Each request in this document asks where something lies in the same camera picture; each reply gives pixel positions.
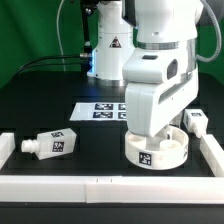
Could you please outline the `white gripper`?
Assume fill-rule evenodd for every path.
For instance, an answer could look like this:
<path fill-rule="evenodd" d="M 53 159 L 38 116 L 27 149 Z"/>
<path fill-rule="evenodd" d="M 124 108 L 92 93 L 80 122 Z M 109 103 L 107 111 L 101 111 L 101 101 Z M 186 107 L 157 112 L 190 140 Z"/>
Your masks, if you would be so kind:
<path fill-rule="evenodd" d="M 197 71 L 185 82 L 172 87 L 167 83 L 129 83 L 125 92 L 128 130 L 135 135 L 153 137 L 165 126 L 164 139 L 171 140 L 173 131 L 167 124 L 196 98 L 197 93 Z"/>

